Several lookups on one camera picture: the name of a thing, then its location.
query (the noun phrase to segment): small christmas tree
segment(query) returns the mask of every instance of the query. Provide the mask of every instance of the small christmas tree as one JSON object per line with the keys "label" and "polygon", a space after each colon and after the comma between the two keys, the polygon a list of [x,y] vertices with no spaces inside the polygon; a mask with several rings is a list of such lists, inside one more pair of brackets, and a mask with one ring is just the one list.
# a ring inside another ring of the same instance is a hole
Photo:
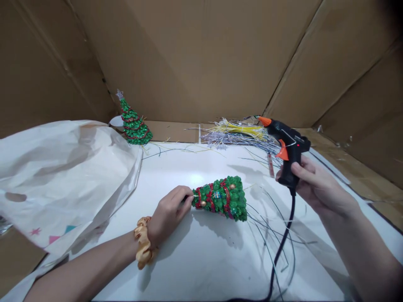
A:
{"label": "small christmas tree", "polygon": [[123,91],[118,89],[116,95],[120,100],[123,127],[125,128],[127,142],[134,145],[145,145],[152,139],[150,129],[144,124],[143,119],[127,104],[123,97]]}
{"label": "small christmas tree", "polygon": [[228,176],[211,184],[193,190],[192,206],[213,213],[219,213],[235,221],[246,221],[245,193],[239,176]]}

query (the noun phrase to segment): black cable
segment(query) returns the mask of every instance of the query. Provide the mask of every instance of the black cable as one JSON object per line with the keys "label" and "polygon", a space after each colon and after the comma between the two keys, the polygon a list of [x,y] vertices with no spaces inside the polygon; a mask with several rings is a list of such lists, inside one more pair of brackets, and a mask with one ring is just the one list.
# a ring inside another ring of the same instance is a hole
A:
{"label": "black cable", "polygon": [[283,238],[281,239],[280,246],[278,247],[276,256],[274,258],[274,265],[273,265],[272,274],[271,274],[271,277],[270,277],[270,290],[269,290],[269,295],[266,298],[266,301],[270,301],[270,298],[272,297],[275,268],[276,268],[276,265],[277,265],[277,261],[280,258],[281,252],[282,252],[282,250],[284,248],[285,241],[287,240],[288,233],[290,232],[291,224],[293,223],[293,219],[294,219],[295,194],[296,194],[295,189],[290,189],[290,193],[291,193],[291,196],[292,196],[290,219],[288,220],[287,227],[285,229]]}

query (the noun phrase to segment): black glue gun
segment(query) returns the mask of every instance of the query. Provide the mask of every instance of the black glue gun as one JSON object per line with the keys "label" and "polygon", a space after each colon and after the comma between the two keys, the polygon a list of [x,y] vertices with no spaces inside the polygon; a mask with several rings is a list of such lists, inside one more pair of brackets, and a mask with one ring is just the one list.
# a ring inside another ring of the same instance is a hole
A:
{"label": "black glue gun", "polygon": [[281,150],[276,155],[283,160],[283,172],[278,182],[290,189],[295,195],[295,188],[299,178],[291,172],[291,164],[297,162],[301,164],[301,153],[309,151],[311,142],[301,134],[282,122],[259,116],[258,119],[266,127],[267,133],[274,137],[280,144]]}

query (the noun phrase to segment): plastic bag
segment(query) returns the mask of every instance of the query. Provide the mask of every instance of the plastic bag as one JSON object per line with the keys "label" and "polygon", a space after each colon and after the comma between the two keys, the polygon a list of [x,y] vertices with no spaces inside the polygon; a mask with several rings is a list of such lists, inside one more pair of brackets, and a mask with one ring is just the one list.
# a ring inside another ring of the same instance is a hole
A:
{"label": "plastic bag", "polygon": [[0,215],[59,256],[126,201],[142,149],[95,121],[60,121],[0,140]]}

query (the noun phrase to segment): green bead cluster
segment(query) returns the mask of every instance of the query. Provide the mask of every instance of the green bead cluster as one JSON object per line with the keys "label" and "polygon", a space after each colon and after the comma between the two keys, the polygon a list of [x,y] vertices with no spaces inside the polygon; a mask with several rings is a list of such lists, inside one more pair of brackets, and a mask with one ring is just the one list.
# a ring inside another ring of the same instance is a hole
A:
{"label": "green bead cluster", "polygon": [[122,108],[123,126],[125,127],[126,140],[130,144],[145,145],[152,139],[152,133],[143,119],[127,104],[124,98],[120,99]]}
{"label": "green bead cluster", "polygon": [[[197,188],[193,190],[195,194],[192,206],[196,208],[203,208],[206,211],[211,211],[215,213],[219,213],[222,216],[227,218],[233,218],[235,221],[246,221],[247,220],[247,211],[246,211],[246,199],[245,193],[242,187],[242,181],[239,176],[228,176],[225,179],[225,187],[227,188],[230,196],[230,202],[227,203],[227,193],[224,189],[224,186],[221,184],[224,182],[223,179],[216,180],[212,183],[212,189],[210,184]],[[210,203],[209,196],[211,196],[211,201],[213,201],[214,207],[212,207]],[[200,201],[205,201],[206,205],[202,207],[200,205]]]}

